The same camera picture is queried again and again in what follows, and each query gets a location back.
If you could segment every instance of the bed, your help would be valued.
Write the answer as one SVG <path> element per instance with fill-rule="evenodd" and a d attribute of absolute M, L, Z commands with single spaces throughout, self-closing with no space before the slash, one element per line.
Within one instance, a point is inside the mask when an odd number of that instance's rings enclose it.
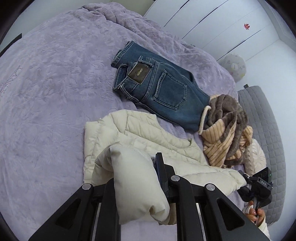
<path fill-rule="evenodd" d="M 0 58 L 0 211 L 19 241 L 83 184 L 85 123 L 120 109 L 144 111 L 112 91 L 111 61 L 130 40 L 191 71 L 208 95 L 238 99 L 233 78 L 212 56 L 120 4 L 88 4 L 33 29 Z M 197 133 L 158 121 L 202 147 Z M 230 199 L 243 205 L 237 193 Z M 122 240 L 145 234 L 175 240 L 176 227 L 122 227 Z"/>

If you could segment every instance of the wardrobe door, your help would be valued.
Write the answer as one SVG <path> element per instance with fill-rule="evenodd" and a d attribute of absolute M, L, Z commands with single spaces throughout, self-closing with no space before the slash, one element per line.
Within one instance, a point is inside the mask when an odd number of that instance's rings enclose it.
<path fill-rule="evenodd" d="M 260 7 L 257 0 L 228 0 L 196 25 L 183 40 L 203 48 L 227 28 Z"/>
<path fill-rule="evenodd" d="M 203 18 L 227 0 L 189 0 L 165 25 L 164 29 L 181 38 Z"/>
<path fill-rule="evenodd" d="M 238 54 L 239 56 L 243 57 L 245 61 L 247 61 L 277 40 L 279 40 L 279 36 L 276 32 L 276 29 L 273 24 L 269 24 L 241 43 L 239 46 L 231 50 L 229 53 Z M 218 60 L 218 63 L 221 63 L 224 57 L 225 56 L 222 56 Z"/>
<path fill-rule="evenodd" d="M 187 0 L 157 0 L 145 13 L 144 17 L 164 27 L 186 2 Z"/>
<path fill-rule="evenodd" d="M 202 49 L 218 60 L 269 24 L 270 18 L 260 7 L 231 25 Z"/>

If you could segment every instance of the striped fleece garment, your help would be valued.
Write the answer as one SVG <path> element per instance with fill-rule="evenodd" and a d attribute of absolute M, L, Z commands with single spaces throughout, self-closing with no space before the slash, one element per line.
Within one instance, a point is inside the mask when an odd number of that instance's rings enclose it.
<path fill-rule="evenodd" d="M 234 98 L 224 94 L 211 98 L 201 119 L 204 129 L 199 131 L 211 166 L 223 168 L 243 162 L 243 153 L 252 143 L 253 135 L 252 127 L 247 124 L 248 117 Z"/>

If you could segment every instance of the denim jeans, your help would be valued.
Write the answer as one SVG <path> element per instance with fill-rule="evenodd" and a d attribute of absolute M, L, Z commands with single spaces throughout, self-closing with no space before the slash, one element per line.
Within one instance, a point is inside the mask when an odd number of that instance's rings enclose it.
<path fill-rule="evenodd" d="M 120 90 L 135 105 L 185 130 L 199 129 L 210 97 L 199 89 L 191 72 L 133 41 L 118 51 L 111 66 L 118 69 L 114 90 Z"/>

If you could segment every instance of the human hand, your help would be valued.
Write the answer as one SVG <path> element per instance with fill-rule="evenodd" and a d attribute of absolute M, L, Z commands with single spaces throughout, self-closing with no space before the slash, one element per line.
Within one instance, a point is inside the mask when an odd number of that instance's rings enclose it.
<path fill-rule="evenodd" d="M 252 205 L 254 205 L 254 202 L 253 201 L 249 201 L 248 206 L 252 206 Z M 263 220 L 265 218 L 265 212 L 261 208 L 258 208 L 257 213 L 256 213 L 256 211 L 255 211 L 254 208 L 250 208 L 249 213 L 245 213 L 245 215 L 253 223 L 256 222 L 256 226 L 257 227 L 259 227 L 262 224 L 262 222 L 263 222 Z"/>

